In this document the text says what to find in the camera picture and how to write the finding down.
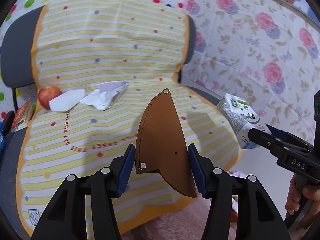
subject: human hand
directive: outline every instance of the human hand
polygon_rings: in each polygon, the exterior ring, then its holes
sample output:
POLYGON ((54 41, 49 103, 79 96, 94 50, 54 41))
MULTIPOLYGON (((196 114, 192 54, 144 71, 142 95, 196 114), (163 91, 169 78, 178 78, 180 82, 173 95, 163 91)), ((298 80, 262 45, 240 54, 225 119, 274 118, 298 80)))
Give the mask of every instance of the human hand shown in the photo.
MULTIPOLYGON (((294 211, 298 211, 300 207, 299 201, 301 196, 295 184, 296 175, 294 175, 290 181, 287 203, 285 204, 285 210, 291 215, 294 214, 294 211)), ((306 198, 314 201, 299 226, 299 228, 308 228, 316 220, 320 212, 320 185, 306 186, 302 193, 306 198)))

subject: red apple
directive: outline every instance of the red apple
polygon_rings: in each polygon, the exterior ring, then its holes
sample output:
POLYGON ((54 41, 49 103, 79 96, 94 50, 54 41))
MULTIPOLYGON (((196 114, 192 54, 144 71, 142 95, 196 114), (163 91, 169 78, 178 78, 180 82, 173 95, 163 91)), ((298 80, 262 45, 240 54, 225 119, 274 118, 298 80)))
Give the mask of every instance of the red apple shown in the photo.
POLYGON ((50 110, 49 101, 60 96, 62 94, 60 88, 57 86, 47 86, 41 88, 38 93, 38 99, 45 109, 50 110))

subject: blue gripper pad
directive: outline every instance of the blue gripper pad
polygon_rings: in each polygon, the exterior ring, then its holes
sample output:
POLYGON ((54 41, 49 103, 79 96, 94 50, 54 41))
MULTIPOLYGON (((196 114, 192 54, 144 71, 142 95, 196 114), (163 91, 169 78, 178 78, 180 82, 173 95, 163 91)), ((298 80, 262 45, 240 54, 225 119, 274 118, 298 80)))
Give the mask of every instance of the blue gripper pad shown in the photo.
POLYGON ((128 181, 129 181, 130 174, 131 174, 132 167, 135 160, 136 147, 133 144, 131 144, 130 148, 128 148, 127 151, 128 151, 128 154, 127 155, 124 154, 125 160, 123 162, 121 171, 118 175, 118 186, 116 189, 116 195, 118 197, 121 197, 122 193, 124 193, 127 188, 128 181))
POLYGON ((201 193, 202 197, 205 198, 208 193, 206 188, 206 178, 199 161, 200 155, 195 146, 192 146, 191 144, 188 146, 188 155, 197 189, 199 193, 201 193))

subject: green polka dot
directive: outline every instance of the green polka dot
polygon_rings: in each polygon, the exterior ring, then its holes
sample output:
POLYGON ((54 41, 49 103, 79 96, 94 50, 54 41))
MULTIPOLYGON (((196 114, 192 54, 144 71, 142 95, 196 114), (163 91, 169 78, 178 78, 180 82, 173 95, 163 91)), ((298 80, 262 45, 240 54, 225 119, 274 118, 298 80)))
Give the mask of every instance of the green polka dot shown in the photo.
POLYGON ((25 8, 29 8, 31 5, 33 5, 33 3, 35 2, 35 0, 28 0, 26 1, 26 3, 24 4, 25 8))
POLYGON ((8 14, 7 17, 5 18, 6 21, 9 21, 11 18, 11 14, 8 14))

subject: milk carton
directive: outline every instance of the milk carton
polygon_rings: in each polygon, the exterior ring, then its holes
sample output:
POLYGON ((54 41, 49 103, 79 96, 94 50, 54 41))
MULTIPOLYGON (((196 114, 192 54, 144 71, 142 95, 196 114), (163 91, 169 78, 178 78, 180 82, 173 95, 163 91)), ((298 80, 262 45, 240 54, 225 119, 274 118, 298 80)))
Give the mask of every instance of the milk carton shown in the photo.
POLYGON ((259 145, 250 141, 248 132, 252 128, 259 129, 268 134, 271 134, 266 124, 260 121, 260 117, 253 111, 247 102, 230 94, 225 94, 217 105, 225 118, 229 121, 241 149, 254 149, 259 145))

